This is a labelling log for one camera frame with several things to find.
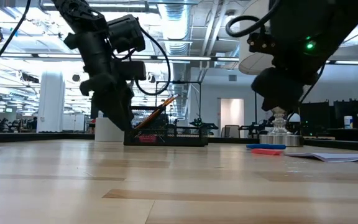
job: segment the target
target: silver metal object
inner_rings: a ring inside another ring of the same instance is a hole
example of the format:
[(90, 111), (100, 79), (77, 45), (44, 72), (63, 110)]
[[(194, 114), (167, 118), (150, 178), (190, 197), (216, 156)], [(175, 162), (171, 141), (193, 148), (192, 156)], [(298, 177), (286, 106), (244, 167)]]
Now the silver metal object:
[(292, 134), (285, 128), (285, 125), (287, 124), (287, 121), (284, 119), (285, 110), (276, 107), (272, 109), (272, 112), (275, 118), (274, 121), (272, 121), (274, 129), (269, 134)]
[(272, 110), (274, 115), (273, 131), (268, 134), (261, 134), (259, 140), (261, 144), (284, 144), (287, 147), (301, 146), (301, 136), (297, 136), (289, 132), (285, 125), (287, 121), (284, 119), (285, 110), (276, 107)]
[(300, 147), (301, 136), (296, 135), (274, 135), (274, 134), (261, 134), (259, 136), (261, 144), (283, 144), (286, 147)]

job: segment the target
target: green led light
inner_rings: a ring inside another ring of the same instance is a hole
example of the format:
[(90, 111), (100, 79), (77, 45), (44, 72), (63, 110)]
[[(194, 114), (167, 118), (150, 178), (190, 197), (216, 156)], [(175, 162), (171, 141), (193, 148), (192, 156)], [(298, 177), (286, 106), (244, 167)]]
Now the green led light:
[(311, 49), (314, 48), (314, 44), (308, 44), (308, 45), (306, 45), (306, 48), (307, 48), (308, 50), (311, 50)]

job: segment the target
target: wooden table surface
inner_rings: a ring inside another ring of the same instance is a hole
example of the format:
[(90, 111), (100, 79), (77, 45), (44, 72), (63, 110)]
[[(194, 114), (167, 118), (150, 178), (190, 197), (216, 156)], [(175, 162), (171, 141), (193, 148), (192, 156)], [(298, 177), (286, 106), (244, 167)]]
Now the wooden table surface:
[(0, 144), (0, 223), (358, 224), (358, 162), (256, 155), (235, 144)]

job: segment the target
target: paper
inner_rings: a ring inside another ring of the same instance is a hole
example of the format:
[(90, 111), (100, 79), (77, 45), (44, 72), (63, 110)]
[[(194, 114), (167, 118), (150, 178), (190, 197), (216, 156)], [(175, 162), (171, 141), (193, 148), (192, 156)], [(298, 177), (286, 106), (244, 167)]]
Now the paper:
[(358, 161), (358, 154), (337, 154), (337, 153), (286, 153), (286, 156), (317, 158), (324, 162), (355, 162)]

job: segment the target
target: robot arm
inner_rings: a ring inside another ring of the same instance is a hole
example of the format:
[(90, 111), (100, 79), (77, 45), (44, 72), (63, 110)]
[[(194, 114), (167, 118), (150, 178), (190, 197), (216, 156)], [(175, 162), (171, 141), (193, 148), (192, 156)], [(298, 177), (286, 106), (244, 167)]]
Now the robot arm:
[(52, 1), (75, 34), (69, 34), (64, 43), (78, 49), (84, 61), (89, 80), (80, 85), (85, 96), (94, 91), (92, 103), (121, 130), (131, 129), (134, 96), (126, 80), (145, 80), (144, 62), (112, 58), (119, 53), (145, 49), (140, 25), (132, 15), (107, 22), (104, 16), (89, 7), (84, 0)]
[[(270, 0), (269, 8), (260, 20), (233, 19), (226, 31), (233, 37), (249, 34), (250, 52), (273, 55), (275, 67), (262, 71), (251, 87), (265, 98), (262, 109), (289, 110), (298, 104), (303, 86), (318, 81), (317, 71), (358, 25), (358, 0)], [(241, 20), (256, 23), (233, 32), (230, 26)], [(270, 30), (264, 27), (268, 20)]]

